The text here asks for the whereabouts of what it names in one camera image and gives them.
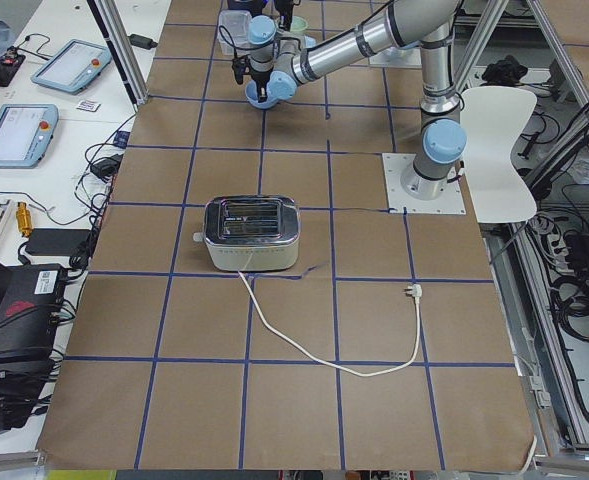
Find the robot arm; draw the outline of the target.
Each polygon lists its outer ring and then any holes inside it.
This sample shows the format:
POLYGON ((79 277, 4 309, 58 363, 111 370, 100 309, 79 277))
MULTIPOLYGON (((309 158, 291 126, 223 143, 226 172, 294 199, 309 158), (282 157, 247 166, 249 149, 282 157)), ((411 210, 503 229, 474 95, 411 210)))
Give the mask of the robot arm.
POLYGON ((294 4, 279 1, 279 18, 249 21, 246 55, 233 61, 235 80, 250 77, 259 104, 291 99, 304 84, 368 60, 377 67, 420 68, 421 147, 400 175, 401 187, 420 200, 437 198, 467 137, 452 75, 456 1, 389 1, 354 27, 311 45, 292 32, 294 4))
POLYGON ((279 14, 279 21, 287 23, 293 19, 293 10, 295 5, 299 5, 299 1, 295 0, 274 0, 273 5, 279 14))

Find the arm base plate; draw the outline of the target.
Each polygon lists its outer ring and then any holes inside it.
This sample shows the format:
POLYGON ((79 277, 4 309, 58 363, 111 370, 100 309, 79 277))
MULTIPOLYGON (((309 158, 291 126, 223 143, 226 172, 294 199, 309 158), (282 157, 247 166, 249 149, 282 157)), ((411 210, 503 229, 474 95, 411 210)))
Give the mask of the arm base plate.
POLYGON ((465 215, 454 168, 445 178, 427 180, 414 169, 414 154, 383 153, 388 210, 397 214, 465 215))
POLYGON ((414 43, 402 48, 390 47, 370 57, 368 62, 375 68, 420 69, 420 46, 414 43))

